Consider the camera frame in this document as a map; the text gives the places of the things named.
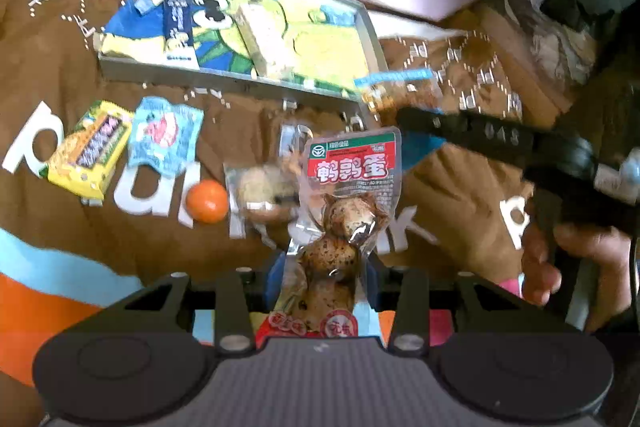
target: white logo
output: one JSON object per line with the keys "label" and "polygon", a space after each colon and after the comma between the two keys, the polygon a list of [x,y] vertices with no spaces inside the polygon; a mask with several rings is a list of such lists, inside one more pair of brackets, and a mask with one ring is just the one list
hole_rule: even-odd
{"label": "white logo", "polygon": [[311,154],[316,158],[324,156],[324,147],[322,145],[314,145],[313,149],[311,149]]}

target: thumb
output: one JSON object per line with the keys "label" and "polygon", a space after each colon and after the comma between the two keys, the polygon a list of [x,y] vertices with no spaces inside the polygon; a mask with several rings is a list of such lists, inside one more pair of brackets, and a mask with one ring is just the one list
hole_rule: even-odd
{"label": "thumb", "polygon": [[592,259],[610,270],[628,269],[631,238],[618,229],[564,223],[555,227],[554,237],[558,247],[575,257]]}

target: orange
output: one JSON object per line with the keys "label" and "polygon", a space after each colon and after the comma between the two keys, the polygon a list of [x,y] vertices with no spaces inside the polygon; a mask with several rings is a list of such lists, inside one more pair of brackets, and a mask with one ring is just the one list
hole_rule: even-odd
{"label": "orange", "polygon": [[217,223],[229,211],[225,187],[213,180],[193,185],[187,192],[185,205],[189,215],[201,223]]}

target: white snack bar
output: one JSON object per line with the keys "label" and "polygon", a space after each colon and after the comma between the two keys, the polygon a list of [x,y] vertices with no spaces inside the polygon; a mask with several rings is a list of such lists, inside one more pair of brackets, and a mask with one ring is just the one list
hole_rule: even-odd
{"label": "white snack bar", "polygon": [[293,75],[296,55],[287,48],[273,18],[260,4],[241,4],[236,24],[258,75],[285,80]]}

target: round black cover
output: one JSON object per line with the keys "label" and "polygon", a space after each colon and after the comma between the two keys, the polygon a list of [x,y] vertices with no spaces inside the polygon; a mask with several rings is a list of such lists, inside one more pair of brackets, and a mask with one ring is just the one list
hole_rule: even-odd
{"label": "round black cover", "polygon": [[594,412],[613,361],[581,333],[459,333],[440,348],[439,370],[454,393],[494,417],[555,422]]}
{"label": "round black cover", "polygon": [[68,332],[39,350],[33,380],[56,415],[132,423],[171,410],[205,370],[203,347],[185,332]]}

